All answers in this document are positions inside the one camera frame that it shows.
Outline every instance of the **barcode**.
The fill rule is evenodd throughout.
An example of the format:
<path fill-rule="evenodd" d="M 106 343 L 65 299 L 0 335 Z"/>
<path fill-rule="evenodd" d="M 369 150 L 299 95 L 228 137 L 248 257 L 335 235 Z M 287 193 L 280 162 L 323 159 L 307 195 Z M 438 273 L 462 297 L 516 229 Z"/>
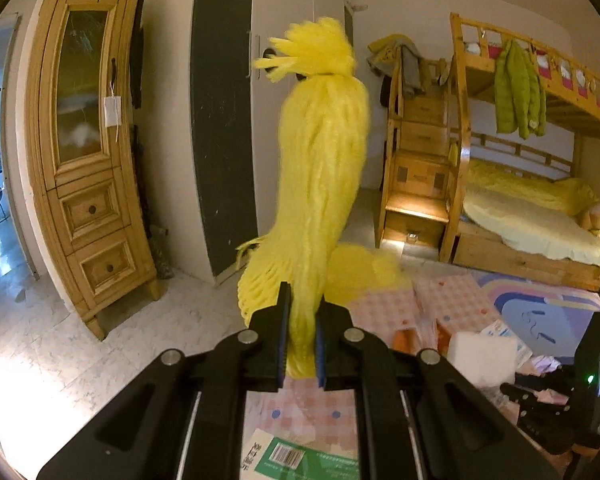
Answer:
<path fill-rule="evenodd" d="M 294 449 L 291 446 L 285 446 L 284 444 L 276 444 L 269 460 L 295 470 L 298 468 L 303 456 L 304 451 L 301 449 Z"/>

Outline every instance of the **wardrobe handle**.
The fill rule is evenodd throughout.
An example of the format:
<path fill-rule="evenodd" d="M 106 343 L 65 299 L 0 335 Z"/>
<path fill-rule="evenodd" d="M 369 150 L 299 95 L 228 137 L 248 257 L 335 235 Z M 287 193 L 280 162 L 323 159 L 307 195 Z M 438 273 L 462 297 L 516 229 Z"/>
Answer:
<path fill-rule="evenodd" d="M 251 29 L 247 30 L 247 34 L 249 35 L 249 55 L 247 56 L 247 75 L 245 76 L 247 79 L 251 78 Z"/>
<path fill-rule="evenodd" d="M 116 78 L 118 77 L 118 67 L 116 66 L 116 58 L 111 59 L 111 92 L 116 84 Z"/>

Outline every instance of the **metal screw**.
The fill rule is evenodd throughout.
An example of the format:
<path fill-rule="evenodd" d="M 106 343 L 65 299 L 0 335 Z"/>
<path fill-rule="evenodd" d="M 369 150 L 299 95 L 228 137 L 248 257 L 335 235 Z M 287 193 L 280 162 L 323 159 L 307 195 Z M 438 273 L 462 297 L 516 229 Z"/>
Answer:
<path fill-rule="evenodd" d="M 180 352 L 173 349 L 162 352 L 162 355 L 160 356 L 160 361 L 162 361 L 162 364 L 167 366 L 173 366 L 179 362 L 180 359 L 182 359 Z"/>
<path fill-rule="evenodd" d="M 242 344 L 250 345 L 258 340 L 258 333 L 255 330 L 243 330 L 238 334 L 238 341 Z"/>
<path fill-rule="evenodd" d="M 365 333 L 359 328 L 347 328 L 344 331 L 344 339 L 351 343 L 359 343 L 365 338 Z"/>
<path fill-rule="evenodd" d="M 440 362 L 440 354 L 431 348 L 420 352 L 420 360 L 426 365 L 437 365 Z"/>

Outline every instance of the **yellow yarn bundle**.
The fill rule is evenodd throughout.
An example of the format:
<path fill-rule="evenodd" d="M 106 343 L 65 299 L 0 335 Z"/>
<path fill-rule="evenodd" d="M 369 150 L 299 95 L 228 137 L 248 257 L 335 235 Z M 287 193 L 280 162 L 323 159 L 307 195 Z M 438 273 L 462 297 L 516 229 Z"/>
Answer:
<path fill-rule="evenodd" d="M 291 284 L 287 372 L 302 378 L 315 375 L 315 313 L 360 184 L 369 103 L 352 75 L 356 62 L 339 22 L 291 25 L 286 38 L 270 40 L 286 57 L 259 59 L 256 67 L 276 67 L 268 75 L 274 82 L 287 73 L 307 79 L 286 99 L 280 117 L 276 222 L 267 235 L 238 248 L 242 254 L 258 245 L 238 283 L 238 304 L 248 324 L 254 311 L 276 303 L 280 282 Z"/>

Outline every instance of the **yellow blanket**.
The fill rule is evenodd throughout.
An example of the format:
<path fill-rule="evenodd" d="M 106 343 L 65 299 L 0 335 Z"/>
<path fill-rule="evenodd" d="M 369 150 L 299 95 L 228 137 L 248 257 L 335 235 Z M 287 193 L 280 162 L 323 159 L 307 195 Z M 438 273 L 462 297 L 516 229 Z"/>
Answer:
<path fill-rule="evenodd" d="M 584 208 L 598 202 L 598 197 L 581 178 L 565 178 L 549 182 L 543 178 L 522 178 L 479 158 L 469 164 L 469 182 L 508 196 L 576 216 Z"/>

